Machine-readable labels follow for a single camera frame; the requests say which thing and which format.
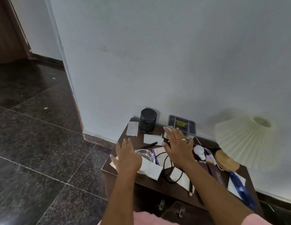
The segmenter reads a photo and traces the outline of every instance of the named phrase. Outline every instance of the pink clothing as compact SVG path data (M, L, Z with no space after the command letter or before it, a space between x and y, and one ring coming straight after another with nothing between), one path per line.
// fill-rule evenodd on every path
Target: pink clothing
M134 225L178 225L161 219L154 214L148 212L134 212ZM269 222L256 214L248 215L241 225L271 225Z

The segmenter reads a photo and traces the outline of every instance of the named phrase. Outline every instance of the paper scrap on floor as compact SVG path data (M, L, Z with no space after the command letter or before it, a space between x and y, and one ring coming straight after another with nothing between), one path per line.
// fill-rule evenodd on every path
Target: paper scrap on floor
M237 174L236 172L234 172L238 177L239 179L241 180L241 183L245 186L245 178L244 177L241 177L239 174ZM228 183L228 191L233 193L235 196L239 197L241 199L241 197L239 196L231 178L229 179L229 183Z
M152 178L157 181L162 171L162 167L155 163L150 162L144 157L141 158L143 159L143 161L140 170L145 172L145 175L148 176L149 178ZM113 162L111 162L110 165L114 169L116 169Z
M152 144L154 142L157 142L157 145L162 146L164 139L162 138L162 135L149 135L145 134L143 136L143 142L145 144Z
M154 148L153 151L155 152L156 156L158 155L157 156L157 161L159 163L159 166L163 167L163 164L164 164L164 161L165 161L164 169L172 167L172 164L170 162L170 158L167 157L167 153L160 154L162 152L166 152L164 147Z
M126 135L127 136L137 136L138 134L138 122L129 121Z
M170 179L173 181L177 181L181 176L182 171L178 168L174 167L172 174L170 175ZM183 172L182 177L177 181L177 184L181 185L184 189L189 191L189 178Z

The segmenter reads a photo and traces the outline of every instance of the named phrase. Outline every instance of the person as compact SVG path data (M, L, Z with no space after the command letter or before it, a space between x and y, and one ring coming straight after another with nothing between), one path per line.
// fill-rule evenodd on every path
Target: person
M172 132L167 128L164 130L170 146L164 143L163 147L174 166L182 169L191 180L215 224L270 224L223 188L194 160L192 139L187 144L179 129L172 128ZM149 213L133 213L134 180L142 159L134 152L130 139L124 139L122 146L117 143L116 153L118 159L113 155L110 155L110 158L118 176L101 225L173 224Z

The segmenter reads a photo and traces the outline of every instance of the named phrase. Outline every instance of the lampshade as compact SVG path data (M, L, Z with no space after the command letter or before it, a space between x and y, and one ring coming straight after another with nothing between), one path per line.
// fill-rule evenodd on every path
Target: lampshade
M277 134L272 122L240 117L215 125L215 139L233 160L248 168L271 170L280 163Z

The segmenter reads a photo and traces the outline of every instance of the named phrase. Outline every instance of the black cylindrical speaker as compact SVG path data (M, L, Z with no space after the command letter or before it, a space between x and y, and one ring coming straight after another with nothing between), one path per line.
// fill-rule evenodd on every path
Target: black cylindrical speaker
M139 128L145 132L151 132L155 128L157 113L155 110L146 108L141 111Z

